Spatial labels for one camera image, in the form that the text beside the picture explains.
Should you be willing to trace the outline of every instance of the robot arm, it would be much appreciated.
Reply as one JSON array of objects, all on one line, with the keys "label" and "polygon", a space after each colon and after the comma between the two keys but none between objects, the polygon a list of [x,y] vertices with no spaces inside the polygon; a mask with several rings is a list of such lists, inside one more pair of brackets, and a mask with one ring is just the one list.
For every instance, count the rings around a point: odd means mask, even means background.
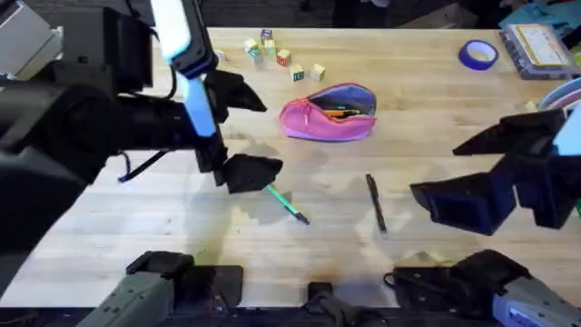
[{"label": "robot arm", "polygon": [[[65,13],[63,58],[29,81],[0,80],[0,255],[30,252],[121,151],[194,150],[200,171],[230,193],[274,181],[282,162],[229,157],[219,126],[229,106],[266,107],[241,75],[215,70],[196,3],[172,3],[182,4],[190,33],[190,43],[166,57],[188,86],[183,104],[137,94],[153,81],[152,31],[110,8]],[[158,27],[166,54],[165,24]],[[0,282],[0,294],[9,282]]]}]

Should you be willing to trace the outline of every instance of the black pen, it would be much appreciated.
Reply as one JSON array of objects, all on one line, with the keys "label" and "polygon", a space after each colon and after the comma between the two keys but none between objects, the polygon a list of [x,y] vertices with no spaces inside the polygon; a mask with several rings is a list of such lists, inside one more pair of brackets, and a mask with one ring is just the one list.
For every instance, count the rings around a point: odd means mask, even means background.
[{"label": "black pen", "polygon": [[375,215],[378,219],[379,231],[383,234],[387,234],[388,227],[385,225],[385,219],[383,218],[383,212],[381,211],[381,205],[379,204],[378,186],[375,184],[375,179],[373,176],[371,176],[370,173],[365,175],[365,179],[367,180],[367,186],[369,187],[369,192],[371,193],[371,201],[375,207]]}]

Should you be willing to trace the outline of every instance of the blue object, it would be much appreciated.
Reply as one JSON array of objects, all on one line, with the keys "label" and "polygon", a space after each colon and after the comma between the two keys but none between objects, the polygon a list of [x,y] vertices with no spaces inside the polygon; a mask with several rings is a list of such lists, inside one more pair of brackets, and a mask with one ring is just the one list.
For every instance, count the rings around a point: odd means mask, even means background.
[{"label": "blue object", "polygon": [[199,136],[210,137],[216,133],[216,124],[201,78],[187,79],[178,74],[180,87],[183,89],[185,109],[190,116],[193,128]]},{"label": "blue object", "polygon": [[553,26],[559,37],[581,25],[581,0],[546,5],[537,1],[524,5],[503,19],[498,25],[506,29],[511,24],[547,24]]},{"label": "blue object", "polygon": [[[480,60],[475,58],[472,54],[470,54],[474,52],[483,54],[487,59]],[[460,49],[460,52],[458,53],[458,59],[464,66],[468,68],[472,68],[474,70],[487,70],[497,61],[498,50],[488,42],[470,40],[466,42],[466,44]]]},{"label": "blue object", "polygon": [[188,18],[182,0],[152,0],[151,4],[162,55],[171,64],[192,41]]},{"label": "blue object", "polygon": [[578,104],[553,140],[558,154],[581,155],[581,104]]},{"label": "blue object", "polygon": [[[151,3],[162,54],[171,64],[172,60],[186,52],[192,43],[192,31],[183,2],[152,0]],[[184,105],[193,128],[199,136],[211,137],[216,133],[216,125],[202,79],[197,75],[190,79],[182,74],[178,74],[178,78],[183,89]]]},{"label": "blue object", "polygon": [[559,86],[541,100],[540,104],[538,104],[538,110],[546,110],[556,100],[578,89],[581,89],[581,78],[574,79],[573,81],[569,81]]}]

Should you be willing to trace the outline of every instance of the plastic container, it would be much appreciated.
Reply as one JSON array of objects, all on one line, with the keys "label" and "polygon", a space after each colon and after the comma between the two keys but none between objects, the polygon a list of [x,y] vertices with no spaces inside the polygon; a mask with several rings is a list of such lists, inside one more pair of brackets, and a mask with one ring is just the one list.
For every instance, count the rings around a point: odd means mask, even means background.
[{"label": "plastic container", "polygon": [[565,80],[581,74],[574,57],[549,25],[508,25],[500,38],[522,79]]}]

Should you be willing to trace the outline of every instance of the green pen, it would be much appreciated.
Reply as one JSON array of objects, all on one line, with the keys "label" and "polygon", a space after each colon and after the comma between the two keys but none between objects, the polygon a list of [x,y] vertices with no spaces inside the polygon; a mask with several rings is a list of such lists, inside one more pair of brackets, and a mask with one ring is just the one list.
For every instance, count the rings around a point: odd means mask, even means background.
[{"label": "green pen", "polygon": [[310,224],[307,217],[305,217],[302,213],[300,213],[297,210],[297,208],[295,208],[291,203],[289,203],[287,199],[285,199],[284,196],[282,196],[282,194],[275,190],[272,185],[267,185],[266,189],[269,190],[272,193],[272,195],[274,195],[276,199],[279,200],[279,202],[282,203],[282,205],[284,205],[284,208],[288,210],[290,213],[292,213],[293,216],[295,216],[295,218],[297,218],[299,221],[305,224]]}]

